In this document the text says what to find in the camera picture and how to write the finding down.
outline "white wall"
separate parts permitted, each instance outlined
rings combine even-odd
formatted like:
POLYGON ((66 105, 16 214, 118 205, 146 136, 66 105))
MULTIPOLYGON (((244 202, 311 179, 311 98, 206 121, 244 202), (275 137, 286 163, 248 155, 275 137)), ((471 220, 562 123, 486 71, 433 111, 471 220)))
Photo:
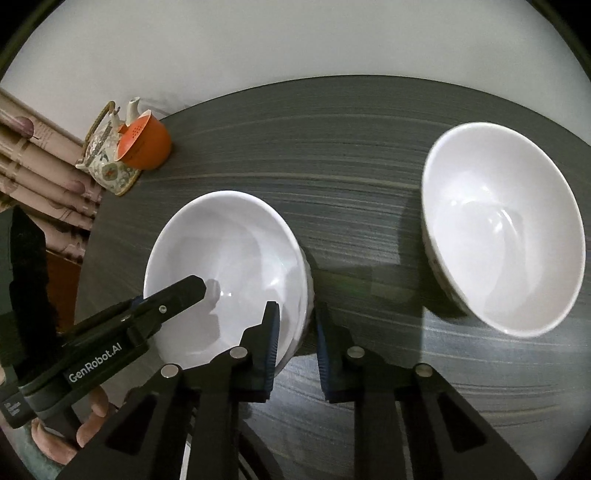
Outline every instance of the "white wall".
POLYGON ((591 83, 525 0, 66 0, 1 86, 82 138, 108 100, 173 113, 248 87, 373 73, 518 102, 591 143, 591 83))

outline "metal screw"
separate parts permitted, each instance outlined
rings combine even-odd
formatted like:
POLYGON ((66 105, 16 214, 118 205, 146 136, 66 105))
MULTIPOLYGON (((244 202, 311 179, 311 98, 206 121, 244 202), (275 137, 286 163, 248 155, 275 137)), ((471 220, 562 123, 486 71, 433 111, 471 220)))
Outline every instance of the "metal screw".
POLYGON ((351 358, 362 358, 365 355, 365 350, 360 346, 351 346, 347 349, 347 355, 351 358))
POLYGON ((244 358, 248 355, 248 350, 246 350, 243 346, 235 346, 232 350, 230 350, 230 356, 232 358, 244 358))
POLYGON ((178 373, 178 367, 173 364, 167 364, 162 367, 160 374, 164 378, 172 378, 178 373))
POLYGON ((433 375, 433 369, 431 368, 431 365, 427 364, 418 364, 414 368, 414 371, 417 373, 419 377, 428 378, 431 375, 433 375))

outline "orange bowl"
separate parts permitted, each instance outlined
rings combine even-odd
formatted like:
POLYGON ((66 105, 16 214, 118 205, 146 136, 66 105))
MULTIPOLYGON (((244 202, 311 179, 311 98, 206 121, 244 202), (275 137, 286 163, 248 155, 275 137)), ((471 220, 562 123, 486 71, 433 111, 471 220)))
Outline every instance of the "orange bowl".
POLYGON ((153 170, 168 158, 171 147, 166 127, 151 110, 146 110, 119 140, 117 160, 139 170, 153 170))

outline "floral teapot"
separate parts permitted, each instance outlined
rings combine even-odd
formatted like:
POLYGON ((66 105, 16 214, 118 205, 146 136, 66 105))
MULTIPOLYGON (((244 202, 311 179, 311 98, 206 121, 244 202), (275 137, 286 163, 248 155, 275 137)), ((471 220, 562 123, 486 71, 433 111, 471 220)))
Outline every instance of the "floral teapot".
MULTIPOLYGON (((129 126, 138 117, 139 97, 129 101, 125 125, 129 126)), ((82 147, 83 158, 76 162, 76 168, 89 173, 102 187, 120 196, 126 193, 135 183, 141 170, 132 168, 121 161, 117 161, 117 145, 125 128, 119 119, 119 109, 115 109, 115 102, 109 102, 102 109, 86 135, 82 147), (97 130, 105 116, 109 121, 97 130)))

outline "pink curtain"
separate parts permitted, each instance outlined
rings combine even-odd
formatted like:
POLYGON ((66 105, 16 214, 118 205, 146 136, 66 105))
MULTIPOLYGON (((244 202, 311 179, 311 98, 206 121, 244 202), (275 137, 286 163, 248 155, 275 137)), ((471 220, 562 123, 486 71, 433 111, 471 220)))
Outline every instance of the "pink curtain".
POLYGON ((79 141, 0 89, 0 211, 21 205, 47 248, 81 262, 103 189, 74 167, 79 141))

